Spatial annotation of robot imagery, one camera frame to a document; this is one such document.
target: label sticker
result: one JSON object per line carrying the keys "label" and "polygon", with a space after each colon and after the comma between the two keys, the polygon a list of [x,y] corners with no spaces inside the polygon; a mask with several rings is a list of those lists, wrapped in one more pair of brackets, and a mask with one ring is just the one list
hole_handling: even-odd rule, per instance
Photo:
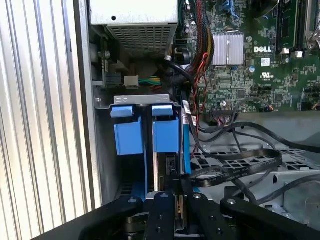
{"label": "label sticker", "polygon": [[196,116],[191,116],[192,117],[192,122],[193,122],[193,126],[197,126],[197,117]]}
{"label": "label sticker", "polygon": [[188,117],[184,109],[181,110],[181,117],[182,117],[183,125],[189,125]]}
{"label": "label sticker", "polygon": [[261,67],[270,67],[270,58],[261,58]]}
{"label": "label sticker", "polygon": [[182,102],[183,102],[183,107],[184,107],[185,113],[191,114],[189,102],[186,100],[183,100]]}

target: motherboard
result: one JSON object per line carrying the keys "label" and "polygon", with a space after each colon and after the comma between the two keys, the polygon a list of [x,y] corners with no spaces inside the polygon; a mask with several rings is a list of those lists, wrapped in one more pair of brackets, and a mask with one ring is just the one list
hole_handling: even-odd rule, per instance
{"label": "motherboard", "polygon": [[[209,81],[205,113],[233,110],[237,103],[249,97],[268,102],[276,112],[320,110],[319,50],[305,47],[299,25],[301,17],[305,19],[303,4],[307,1],[279,2],[266,15],[253,18],[247,0],[207,1],[215,54],[205,73]],[[311,2],[313,12],[308,14],[314,29],[319,19],[319,3]],[[177,31],[176,42],[177,45],[186,43],[192,60],[198,30],[195,16],[188,11],[190,6],[187,0],[184,23],[182,30]],[[227,62],[224,62],[223,49],[230,43],[233,47],[229,46]],[[198,90],[203,103],[203,78]],[[241,111],[261,113],[268,108],[251,101],[244,104]]]}

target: heatsink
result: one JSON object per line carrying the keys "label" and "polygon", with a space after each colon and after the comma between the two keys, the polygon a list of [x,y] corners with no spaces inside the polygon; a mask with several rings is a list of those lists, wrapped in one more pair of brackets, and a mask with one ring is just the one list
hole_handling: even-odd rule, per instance
{"label": "heatsink", "polygon": [[177,0],[91,0],[90,22],[106,26],[133,58],[164,57],[178,26]]}
{"label": "heatsink", "polygon": [[214,34],[214,55],[212,65],[242,65],[244,63],[245,36],[243,33]]}

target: grey metal wall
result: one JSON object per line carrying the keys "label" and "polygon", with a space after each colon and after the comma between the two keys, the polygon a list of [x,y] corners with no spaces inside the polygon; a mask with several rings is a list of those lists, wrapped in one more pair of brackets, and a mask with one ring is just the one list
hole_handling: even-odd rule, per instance
{"label": "grey metal wall", "polygon": [[0,238],[92,210],[72,0],[0,0]]}

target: green circuit board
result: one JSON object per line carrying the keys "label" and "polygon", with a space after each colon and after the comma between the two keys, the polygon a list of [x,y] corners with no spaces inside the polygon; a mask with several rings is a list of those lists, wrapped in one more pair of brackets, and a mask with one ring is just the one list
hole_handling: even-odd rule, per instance
{"label": "green circuit board", "polygon": [[[291,34],[295,34],[295,2],[284,10],[286,15],[281,23],[282,28],[285,27],[281,32],[283,36],[277,33],[278,7],[264,17],[252,19],[248,17],[247,1],[235,0],[237,18],[222,10],[222,2],[217,1],[216,4],[208,6],[212,32],[224,34],[238,31],[244,34],[243,64],[212,65],[208,69],[206,77],[209,79],[209,87],[205,112],[208,113],[211,109],[232,110],[238,102],[248,97],[258,97],[272,104],[276,112],[309,111],[320,103],[319,51],[305,50],[302,58],[297,58],[294,52],[277,52],[277,38],[281,38],[283,48],[288,45],[292,47],[294,44]],[[197,45],[197,26],[193,16],[187,12],[185,24],[190,26],[188,34],[184,33],[184,38],[187,39],[187,48],[192,59]],[[250,67],[254,67],[253,73],[250,72]],[[203,79],[198,89],[200,101],[203,102]],[[241,111],[263,112],[264,105],[248,102]]]}

